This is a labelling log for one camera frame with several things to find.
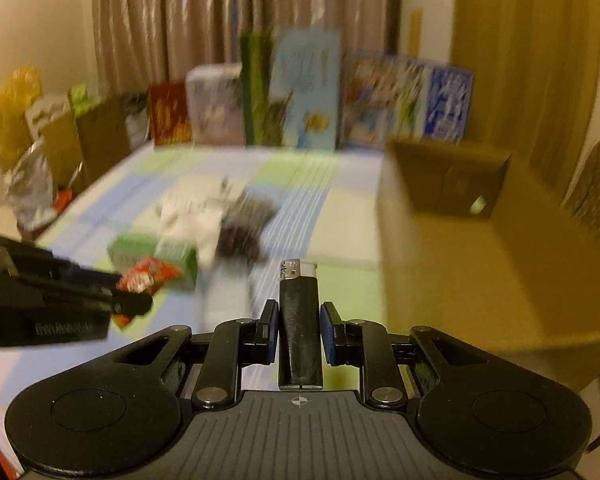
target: lighter metal top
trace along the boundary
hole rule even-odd
[[[315,278],[317,264],[308,260],[285,260],[280,264],[280,280],[292,280],[300,276]]]

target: plaid tablecloth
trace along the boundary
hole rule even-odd
[[[219,189],[229,177],[235,186],[279,205],[263,236],[268,262],[251,274],[253,317],[259,317],[265,300],[277,299],[280,261],[309,258],[318,264],[320,301],[333,301],[343,319],[384,322],[375,222],[380,168],[376,153],[147,146],[83,194],[40,244],[83,266],[111,269],[109,242],[127,230],[157,229],[155,206],[166,192]],[[164,327],[187,324],[198,331],[200,303],[195,292],[165,289],[150,314],[124,332],[112,325],[106,341],[0,350],[0,407],[30,384]],[[357,386],[357,371],[347,368],[325,370],[325,387]],[[277,367],[246,368],[242,384],[276,388]]]

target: metal screw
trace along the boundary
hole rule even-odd
[[[226,399],[229,394],[222,388],[209,386],[208,388],[202,388],[195,396],[205,404],[217,404]]]
[[[374,389],[371,397],[381,404],[393,404],[394,402],[399,402],[403,395],[397,388],[382,386],[381,388]]]

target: red book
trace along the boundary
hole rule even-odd
[[[184,81],[151,85],[149,110],[151,138],[155,146],[192,142]]]

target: black lighter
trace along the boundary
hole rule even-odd
[[[281,390],[321,390],[320,303],[317,266],[285,260],[280,266]]]

